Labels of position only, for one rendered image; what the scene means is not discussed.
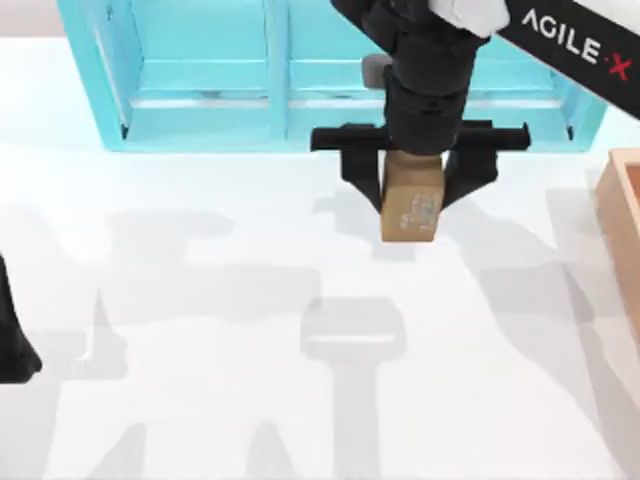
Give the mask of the brown cardboard box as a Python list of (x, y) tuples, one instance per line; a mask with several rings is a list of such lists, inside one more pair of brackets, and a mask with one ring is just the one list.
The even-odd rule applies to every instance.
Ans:
[(380, 213), (384, 242), (434, 240), (445, 190), (442, 164), (440, 155), (386, 153)]

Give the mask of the pale grey rounded box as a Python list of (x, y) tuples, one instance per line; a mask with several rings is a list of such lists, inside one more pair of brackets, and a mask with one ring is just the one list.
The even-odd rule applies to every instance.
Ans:
[(367, 89), (385, 88), (385, 70), (392, 64), (392, 58), (384, 54), (368, 55), (362, 59), (362, 79)]

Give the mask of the shallow salmon-coloured box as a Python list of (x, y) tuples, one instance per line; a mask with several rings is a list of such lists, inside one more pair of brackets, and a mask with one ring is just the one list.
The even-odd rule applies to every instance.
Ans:
[(640, 331), (640, 148), (609, 152), (595, 194), (621, 297), (632, 325)]

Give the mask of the light blue rack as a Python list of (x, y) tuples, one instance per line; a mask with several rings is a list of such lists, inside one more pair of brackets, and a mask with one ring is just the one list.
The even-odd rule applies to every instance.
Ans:
[(113, 151), (381, 146), (374, 49), (329, 0), (57, 0)]

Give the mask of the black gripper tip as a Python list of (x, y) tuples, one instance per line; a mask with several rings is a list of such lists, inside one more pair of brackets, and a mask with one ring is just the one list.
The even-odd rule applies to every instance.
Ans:
[(0, 385), (27, 383), (42, 367), (17, 317), (6, 262), (0, 254)]

